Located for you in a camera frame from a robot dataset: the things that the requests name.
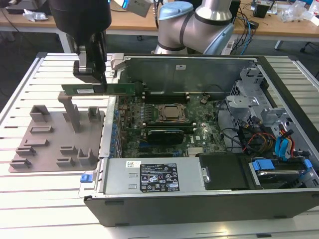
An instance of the light blue robot joint cap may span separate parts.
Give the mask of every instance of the light blue robot joint cap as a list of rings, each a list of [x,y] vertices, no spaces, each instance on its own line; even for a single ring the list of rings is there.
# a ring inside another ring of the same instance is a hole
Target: light blue robot joint cap
[[[167,20],[193,11],[193,5],[186,1],[173,1],[164,4],[159,11],[159,20]]]

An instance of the blue cable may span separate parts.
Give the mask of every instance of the blue cable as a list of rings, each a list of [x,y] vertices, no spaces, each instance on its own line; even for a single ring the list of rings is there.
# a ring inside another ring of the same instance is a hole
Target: blue cable
[[[243,51],[240,53],[240,55],[242,55],[242,54],[244,54],[244,52],[246,51],[246,49],[247,49],[247,47],[248,47],[248,44],[249,44],[249,39],[250,39],[250,35],[251,35],[251,27],[250,27],[250,22],[249,22],[249,20],[248,19],[246,19],[247,20],[247,24],[248,24],[248,28],[249,28],[249,31],[248,31],[248,39],[247,39],[247,41],[246,41],[246,44],[245,44],[245,46],[244,46],[244,49],[243,49]]]

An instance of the motherboard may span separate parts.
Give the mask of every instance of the motherboard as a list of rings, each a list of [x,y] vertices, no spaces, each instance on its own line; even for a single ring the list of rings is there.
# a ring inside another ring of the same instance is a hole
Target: motherboard
[[[195,157],[204,152],[225,152],[215,119],[216,101],[203,94],[187,101],[146,101],[119,97],[122,157]]]

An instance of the cpu socket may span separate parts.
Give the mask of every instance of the cpu socket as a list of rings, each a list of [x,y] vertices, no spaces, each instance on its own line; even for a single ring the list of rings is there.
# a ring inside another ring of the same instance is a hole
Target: cpu socket
[[[182,104],[159,105],[159,121],[185,120],[185,108]]]

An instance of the power connector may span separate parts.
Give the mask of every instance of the power connector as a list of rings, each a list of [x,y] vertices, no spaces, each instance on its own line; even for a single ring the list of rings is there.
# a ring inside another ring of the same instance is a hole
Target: power connector
[[[250,28],[253,30],[255,30],[259,27],[259,23],[255,22],[255,21],[249,21],[249,24],[250,24]]]

